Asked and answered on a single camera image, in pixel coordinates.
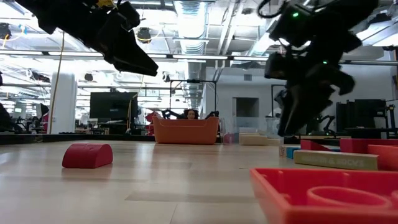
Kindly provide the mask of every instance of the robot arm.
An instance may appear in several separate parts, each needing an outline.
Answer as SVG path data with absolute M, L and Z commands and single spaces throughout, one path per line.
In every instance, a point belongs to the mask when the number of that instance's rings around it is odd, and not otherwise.
M 47 33 L 59 28 L 102 53 L 119 71 L 156 76 L 158 66 L 136 43 L 132 28 L 140 24 L 140 16 L 130 2 L 119 1 L 117 6 L 105 0 L 16 2 L 32 12 Z
M 278 94 L 281 105 L 279 136 L 293 135 L 332 102 L 331 85 L 339 87 L 340 95 L 351 92 L 355 82 L 352 76 L 340 71 L 338 62 L 344 52 L 356 49 L 362 43 L 349 29 L 365 20 L 379 3 L 378 0 L 334 0 L 326 5 L 308 9 L 297 0 L 284 2 L 273 18 L 280 15 L 269 37 L 286 40 L 286 54 L 273 53 L 266 63 L 266 78 L 286 80 L 286 89 Z M 303 50 L 301 47 L 310 41 Z

